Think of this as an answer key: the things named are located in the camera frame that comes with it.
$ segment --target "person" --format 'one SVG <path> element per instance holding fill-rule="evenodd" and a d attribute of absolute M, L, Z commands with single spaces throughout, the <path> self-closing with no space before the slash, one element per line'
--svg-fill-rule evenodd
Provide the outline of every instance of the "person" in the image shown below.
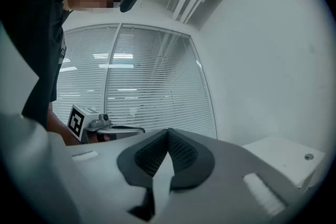
<path fill-rule="evenodd" d="M 2 0 L 1 21 L 19 53 L 39 76 L 22 114 L 47 131 L 60 134 L 66 145 L 79 142 L 52 111 L 57 77 L 66 53 L 62 25 L 73 10 L 116 8 L 122 1 Z"/>

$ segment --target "hand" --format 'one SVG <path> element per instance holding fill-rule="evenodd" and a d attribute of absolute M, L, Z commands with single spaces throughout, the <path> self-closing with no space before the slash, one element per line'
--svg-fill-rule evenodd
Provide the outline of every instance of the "hand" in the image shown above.
<path fill-rule="evenodd" d="M 88 136 L 88 140 L 89 140 L 89 144 L 92 144 L 92 143 L 100 143 L 97 139 L 97 136 L 96 135 L 89 135 Z M 108 134 L 104 134 L 104 140 L 105 141 L 110 141 L 110 136 Z"/>
<path fill-rule="evenodd" d="M 66 146 L 77 146 L 80 145 L 80 142 L 71 134 L 70 136 L 65 139 Z"/>

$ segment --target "gray device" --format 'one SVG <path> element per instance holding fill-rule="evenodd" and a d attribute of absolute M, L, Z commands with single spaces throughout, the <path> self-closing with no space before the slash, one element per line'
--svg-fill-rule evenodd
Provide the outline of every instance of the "gray device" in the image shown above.
<path fill-rule="evenodd" d="M 104 126 L 104 121 L 101 120 L 93 120 L 90 122 L 90 128 L 99 128 Z"/>
<path fill-rule="evenodd" d="M 107 114 L 99 114 L 99 120 L 102 121 L 104 125 L 111 124 L 111 120 Z"/>
<path fill-rule="evenodd" d="M 33 120 L 0 114 L 0 157 L 19 193 L 50 223 L 264 223 L 300 191 L 246 149 L 177 129 L 66 147 Z M 169 198 L 155 212 L 153 176 L 169 153 Z M 283 204 L 272 219 L 244 182 L 256 174 Z"/>
<path fill-rule="evenodd" d="M 138 134 L 145 133 L 145 129 L 141 127 L 132 127 L 127 125 L 109 125 L 96 131 L 99 142 L 104 142 L 103 135 L 108 135 L 111 140 L 126 138 Z"/>

